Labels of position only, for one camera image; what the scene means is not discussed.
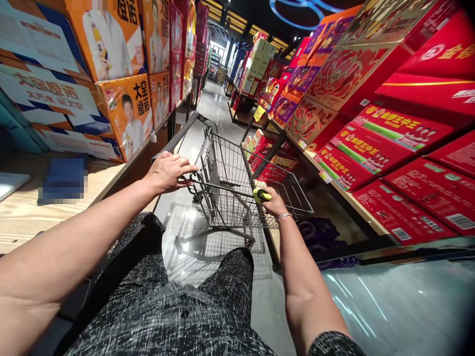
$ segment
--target pixelated area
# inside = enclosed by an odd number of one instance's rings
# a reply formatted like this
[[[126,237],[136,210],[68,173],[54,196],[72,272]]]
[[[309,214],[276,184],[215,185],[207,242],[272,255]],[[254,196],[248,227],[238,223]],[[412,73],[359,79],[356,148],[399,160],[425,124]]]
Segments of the pixelated area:
[[[76,204],[88,189],[88,155],[51,159],[38,188],[38,205]]]

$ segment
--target barcode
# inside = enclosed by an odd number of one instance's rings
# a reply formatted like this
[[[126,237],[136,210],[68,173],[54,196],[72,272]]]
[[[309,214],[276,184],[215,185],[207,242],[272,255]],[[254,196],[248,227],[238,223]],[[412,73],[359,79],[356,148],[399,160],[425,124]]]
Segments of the barcode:
[[[394,233],[394,235],[397,236],[397,238],[401,241],[406,241],[406,240],[410,240],[412,237],[410,237],[408,235],[407,232],[405,232],[403,229],[401,229],[400,227],[396,228],[396,229],[393,229],[391,230],[392,233]]]
[[[471,228],[475,227],[475,222],[467,218],[466,216],[462,214],[454,214],[454,215],[449,215],[445,217],[446,219],[449,219],[452,223],[457,225],[459,228],[462,230],[468,230]]]

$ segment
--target cart wheel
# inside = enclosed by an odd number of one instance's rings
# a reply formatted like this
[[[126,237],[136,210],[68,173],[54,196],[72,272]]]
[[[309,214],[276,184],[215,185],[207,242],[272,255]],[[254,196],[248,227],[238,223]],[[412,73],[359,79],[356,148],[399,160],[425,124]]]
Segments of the cart wheel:
[[[183,253],[182,240],[183,240],[183,238],[180,235],[177,235],[175,237],[175,246],[177,247],[177,252],[179,254]]]
[[[246,240],[246,249],[250,250],[252,246],[254,246],[254,242]]]

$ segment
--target price tag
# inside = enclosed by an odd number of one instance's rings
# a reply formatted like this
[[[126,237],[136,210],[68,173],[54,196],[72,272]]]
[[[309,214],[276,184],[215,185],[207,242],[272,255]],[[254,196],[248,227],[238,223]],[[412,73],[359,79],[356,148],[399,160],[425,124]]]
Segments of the price tag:
[[[318,173],[318,175],[321,179],[323,179],[326,184],[330,183],[333,180],[332,177],[330,177],[325,171],[321,171],[320,173]]]
[[[301,149],[307,148],[307,144],[302,140],[298,141],[298,145],[300,146]]]

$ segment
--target hand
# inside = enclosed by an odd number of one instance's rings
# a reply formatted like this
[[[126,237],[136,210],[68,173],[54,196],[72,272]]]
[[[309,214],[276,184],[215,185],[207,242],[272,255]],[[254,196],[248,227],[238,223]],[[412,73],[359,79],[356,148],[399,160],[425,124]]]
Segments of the hand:
[[[151,189],[153,195],[157,196],[193,185],[191,180],[178,181],[178,178],[197,171],[198,167],[191,166],[187,158],[164,151],[153,162],[142,181]]]
[[[107,63],[107,59],[103,57],[100,58],[100,67],[98,75],[100,80],[109,79],[109,63]]]
[[[275,217],[278,217],[282,214],[288,214],[287,208],[285,207],[284,201],[282,200],[279,193],[277,193],[276,190],[271,187],[265,187],[264,190],[272,196],[270,201],[262,202],[264,208],[266,208],[266,210]]]

